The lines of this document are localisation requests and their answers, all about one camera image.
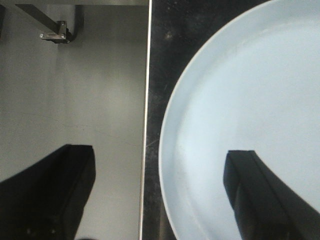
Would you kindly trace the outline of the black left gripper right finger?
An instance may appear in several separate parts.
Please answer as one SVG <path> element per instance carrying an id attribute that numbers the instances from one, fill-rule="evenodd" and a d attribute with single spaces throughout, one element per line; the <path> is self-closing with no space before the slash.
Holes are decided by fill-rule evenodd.
<path id="1" fill-rule="evenodd" d="M 243 240 L 318 240 L 320 213 L 253 150 L 230 150 L 223 185 Z"/>

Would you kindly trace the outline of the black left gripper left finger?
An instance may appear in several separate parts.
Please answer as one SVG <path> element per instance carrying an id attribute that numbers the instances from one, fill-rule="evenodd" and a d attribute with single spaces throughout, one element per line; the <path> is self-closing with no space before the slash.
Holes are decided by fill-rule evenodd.
<path id="1" fill-rule="evenodd" d="M 66 144 L 1 181 L 2 240 L 73 240 L 96 179 L 91 145 Z"/>

